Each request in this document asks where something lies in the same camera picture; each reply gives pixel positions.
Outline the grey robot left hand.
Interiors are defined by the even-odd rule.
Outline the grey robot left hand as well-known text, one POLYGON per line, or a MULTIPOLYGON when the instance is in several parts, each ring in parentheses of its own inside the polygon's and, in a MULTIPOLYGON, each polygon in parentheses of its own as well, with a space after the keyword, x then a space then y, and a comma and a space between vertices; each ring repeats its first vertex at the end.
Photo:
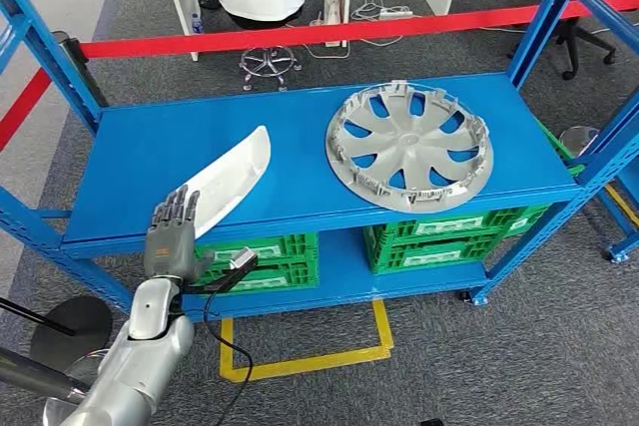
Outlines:
POLYGON ((204 274, 208 261, 194 254, 194 220, 199 198, 199 191, 190 194, 188 186, 183 185, 156 206, 145 237, 147 277, 171 276, 194 283, 204 274))

